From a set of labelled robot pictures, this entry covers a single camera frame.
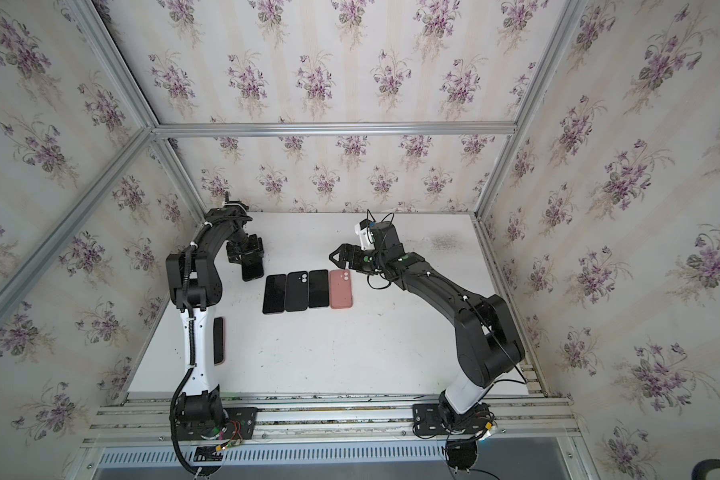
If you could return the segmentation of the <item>pink phone case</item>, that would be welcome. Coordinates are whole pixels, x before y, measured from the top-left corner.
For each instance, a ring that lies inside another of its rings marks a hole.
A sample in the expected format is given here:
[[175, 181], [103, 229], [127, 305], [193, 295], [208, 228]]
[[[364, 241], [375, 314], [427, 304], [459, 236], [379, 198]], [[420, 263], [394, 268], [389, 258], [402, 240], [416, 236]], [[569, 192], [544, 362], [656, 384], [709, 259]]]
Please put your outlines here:
[[348, 309], [353, 306], [352, 277], [346, 269], [329, 272], [329, 302], [332, 309]]

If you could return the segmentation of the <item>black phone case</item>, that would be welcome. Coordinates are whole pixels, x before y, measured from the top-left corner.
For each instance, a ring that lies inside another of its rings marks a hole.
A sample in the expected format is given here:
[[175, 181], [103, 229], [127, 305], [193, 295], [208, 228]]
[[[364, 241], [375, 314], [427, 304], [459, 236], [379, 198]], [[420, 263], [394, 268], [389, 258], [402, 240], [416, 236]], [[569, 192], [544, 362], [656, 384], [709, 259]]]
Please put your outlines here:
[[307, 271], [290, 272], [286, 276], [285, 310], [300, 312], [308, 309], [309, 280]]

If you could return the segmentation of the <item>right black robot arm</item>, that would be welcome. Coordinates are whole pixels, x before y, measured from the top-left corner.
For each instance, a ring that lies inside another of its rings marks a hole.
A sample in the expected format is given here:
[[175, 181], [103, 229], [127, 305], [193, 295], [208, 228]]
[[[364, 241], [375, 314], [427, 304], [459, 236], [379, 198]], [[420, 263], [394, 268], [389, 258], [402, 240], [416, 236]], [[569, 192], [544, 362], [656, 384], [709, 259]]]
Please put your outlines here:
[[525, 348], [506, 301], [472, 292], [439, 273], [420, 254], [405, 249], [391, 221], [363, 220], [360, 243], [343, 243], [329, 254], [340, 269], [380, 276], [424, 300], [454, 328], [457, 379], [440, 395], [444, 418], [471, 413], [500, 376], [519, 366]]

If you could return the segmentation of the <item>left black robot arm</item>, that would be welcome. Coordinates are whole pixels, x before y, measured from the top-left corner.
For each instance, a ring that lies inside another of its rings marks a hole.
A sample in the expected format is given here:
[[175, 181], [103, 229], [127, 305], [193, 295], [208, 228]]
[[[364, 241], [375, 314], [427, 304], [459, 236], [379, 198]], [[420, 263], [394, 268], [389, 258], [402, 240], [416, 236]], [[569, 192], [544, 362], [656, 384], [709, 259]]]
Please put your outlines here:
[[175, 426], [215, 431], [228, 422], [214, 371], [214, 308], [223, 296], [215, 259], [225, 249], [228, 261], [241, 267], [243, 281], [263, 276], [263, 241], [245, 231], [252, 221], [248, 210], [244, 203], [230, 200], [209, 210], [194, 239], [166, 258], [170, 300], [184, 334], [186, 368], [171, 400], [169, 418]]

